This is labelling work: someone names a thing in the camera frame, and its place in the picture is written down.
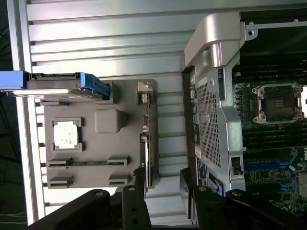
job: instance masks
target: bolt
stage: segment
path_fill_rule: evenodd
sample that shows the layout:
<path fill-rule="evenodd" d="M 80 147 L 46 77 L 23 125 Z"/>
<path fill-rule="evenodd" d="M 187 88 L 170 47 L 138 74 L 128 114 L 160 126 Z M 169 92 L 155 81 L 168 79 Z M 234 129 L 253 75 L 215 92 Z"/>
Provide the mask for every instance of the bolt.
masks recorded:
<path fill-rule="evenodd" d="M 201 187 L 199 187 L 199 190 L 201 190 L 201 191 L 206 191 L 207 189 L 206 189 L 206 187 L 201 186 Z"/>
<path fill-rule="evenodd" d="M 104 193 L 103 192 L 97 192 L 95 193 L 95 196 L 102 196 Z"/>
<path fill-rule="evenodd" d="M 240 191 L 235 190 L 235 191 L 232 192 L 232 195 L 234 195 L 234 196 L 240 196 L 240 195 L 242 195 L 242 194 L 241 194 Z"/>

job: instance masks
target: metal mesh panel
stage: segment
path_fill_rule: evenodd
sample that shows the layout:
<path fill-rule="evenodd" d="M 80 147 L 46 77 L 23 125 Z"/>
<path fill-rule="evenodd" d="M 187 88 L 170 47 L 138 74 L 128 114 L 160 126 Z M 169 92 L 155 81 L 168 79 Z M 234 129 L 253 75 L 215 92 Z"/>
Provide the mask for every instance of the metal mesh panel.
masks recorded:
<path fill-rule="evenodd" d="M 219 136 L 216 113 L 216 95 L 208 92 L 208 84 L 197 88 L 200 116 L 201 153 L 212 163 L 221 167 Z"/>

